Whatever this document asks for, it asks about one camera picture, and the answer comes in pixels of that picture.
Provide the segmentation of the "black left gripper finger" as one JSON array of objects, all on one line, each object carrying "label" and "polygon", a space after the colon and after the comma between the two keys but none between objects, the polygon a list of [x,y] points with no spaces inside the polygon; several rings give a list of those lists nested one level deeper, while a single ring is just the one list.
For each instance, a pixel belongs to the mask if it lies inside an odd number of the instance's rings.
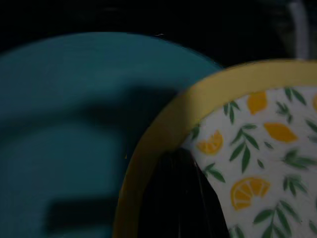
[{"label": "black left gripper finger", "polygon": [[142,237],[229,237],[218,196],[189,150],[160,157],[143,194]]}]

